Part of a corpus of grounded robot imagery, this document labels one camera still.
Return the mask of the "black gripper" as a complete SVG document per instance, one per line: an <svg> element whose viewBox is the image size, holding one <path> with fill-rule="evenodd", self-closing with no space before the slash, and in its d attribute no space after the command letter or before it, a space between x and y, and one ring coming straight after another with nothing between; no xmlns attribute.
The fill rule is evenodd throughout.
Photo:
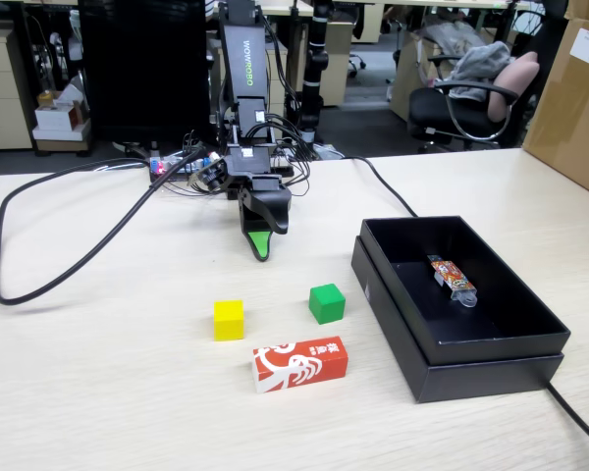
<svg viewBox="0 0 589 471"><path fill-rule="evenodd" d="M239 194L241 232L254 257L265 262L272 234L288 232L292 193L271 170L267 147L229 147L225 164L227 198L234 200Z"/></svg>

